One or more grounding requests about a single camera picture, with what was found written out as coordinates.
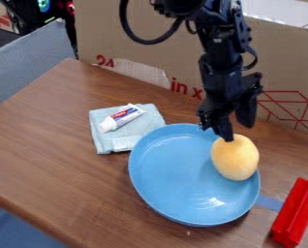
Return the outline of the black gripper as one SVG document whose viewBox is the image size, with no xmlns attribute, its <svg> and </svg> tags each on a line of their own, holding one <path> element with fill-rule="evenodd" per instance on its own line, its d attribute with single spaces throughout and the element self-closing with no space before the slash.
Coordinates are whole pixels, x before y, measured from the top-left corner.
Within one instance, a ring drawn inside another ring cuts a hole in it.
<svg viewBox="0 0 308 248">
<path fill-rule="evenodd" d="M 263 75 L 257 72 L 245 76 L 241 58 L 225 70 L 214 67 L 209 54 L 201 57 L 198 64 L 206 92 L 206 98 L 198 108 L 199 125 L 203 130 L 214 128 L 215 134 L 226 142 L 231 142 L 235 140 L 229 116 L 233 112 L 246 128 L 255 125 Z"/>
</svg>

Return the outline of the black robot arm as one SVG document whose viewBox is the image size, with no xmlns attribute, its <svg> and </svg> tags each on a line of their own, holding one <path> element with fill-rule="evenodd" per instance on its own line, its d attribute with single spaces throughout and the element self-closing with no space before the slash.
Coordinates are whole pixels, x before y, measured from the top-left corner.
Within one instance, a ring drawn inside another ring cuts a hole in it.
<svg viewBox="0 0 308 248">
<path fill-rule="evenodd" d="M 257 98 L 263 92 L 259 73 L 247 74 L 253 63 L 243 63 L 243 54 L 255 54 L 243 17 L 241 0 L 154 0 L 154 9 L 165 16 L 187 22 L 203 47 L 199 71 L 206 99 L 198 108 L 199 125 L 225 139 L 234 140 L 230 115 L 250 128 L 255 124 Z"/>
</svg>

